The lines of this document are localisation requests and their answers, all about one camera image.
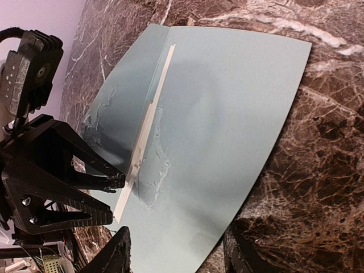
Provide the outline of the light blue envelope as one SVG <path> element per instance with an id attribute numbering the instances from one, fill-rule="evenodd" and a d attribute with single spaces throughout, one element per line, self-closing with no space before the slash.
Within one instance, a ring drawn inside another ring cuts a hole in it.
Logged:
<path id="1" fill-rule="evenodd" d="M 127 176 L 176 44 L 120 223 L 133 272 L 196 272 L 250 193 L 282 130 L 311 43 L 217 27 L 149 25 L 103 83 L 81 136 Z"/>

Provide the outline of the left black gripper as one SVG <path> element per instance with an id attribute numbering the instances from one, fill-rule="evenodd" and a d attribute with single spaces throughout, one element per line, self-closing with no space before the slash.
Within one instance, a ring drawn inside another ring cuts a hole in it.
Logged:
<path id="1" fill-rule="evenodd" d="M 102 175 L 76 171 L 74 157 Z M 77 189 L 122 189 L 125 180 L 69 124 L 42 114 L 1 141 L 1 230 L 15 245 L 42 245 L 70 228 L 108 225 L 110 206 Z"/>

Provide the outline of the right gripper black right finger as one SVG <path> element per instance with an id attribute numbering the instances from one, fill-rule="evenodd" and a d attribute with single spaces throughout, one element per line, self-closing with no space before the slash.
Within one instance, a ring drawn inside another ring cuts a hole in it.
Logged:
<path id="1" fill-rule="evenodd" d="M 264 272 L 264 264 L 257 253 L 247 240 L 237 235 L 234 228 L 227 228 L 223 244 L 225 272 Z"/>

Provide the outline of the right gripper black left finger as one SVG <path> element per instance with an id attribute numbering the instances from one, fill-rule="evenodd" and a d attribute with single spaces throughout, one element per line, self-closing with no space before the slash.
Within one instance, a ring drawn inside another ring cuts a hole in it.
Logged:
<path id="1" fill-rule="evenodd" d="M 86 273 L 130 272 L 131 238 L 127 226 L 121 227 L 105 247 L 85 266 Z"/>

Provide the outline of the white letter paper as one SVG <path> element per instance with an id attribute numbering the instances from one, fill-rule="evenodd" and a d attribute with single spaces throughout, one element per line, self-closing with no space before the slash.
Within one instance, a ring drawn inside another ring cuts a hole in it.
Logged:
<path id="1" fill-rule="evenodd" d="M 120 221 L 121 221 L 123 211 L 125 209 L 125 206 L 129 199 L 130 193 L 133 189 L 133 185 L 137 179 L 137 175 L 138 175 L 139 170 L 142 165 L 148 137 L 150 135 L 151 127 L 152 127 L 152 124 L 154 121 L 154 116 L 156 113 L 156 108 L 158 106 L 160 94 L 162 92 L 163 84 L 166 79 L 166 75 L 168 72 L 168 68 L 169 68 L 175 47 L 176 47 L 176 44 L 173 44 L 169 48 L 167 58 L 163 65 L 162 73 L 160 75 L 159 82 L 158 82 L 158 85 L 156 88 L 154 99 L 152 102 L 148 103 L 146 115 L 143 118 L 143 122 L 142 122 L 141 128 L 139 130 L 139 134 L 138 134 L 138 137 L 137 137 L 137 140 L 135 143 L 135 147 L 134 147 L 133 153 L 132 153 L 130 166 L 129 166 L 128 173 L 126 176 L 126 185 L 121 190 L 121 193 L 119 195 L 119 199 L 117 201 L 115 211 L 114 211 L 114 218 L 118 223 L 120 223 Z"/>

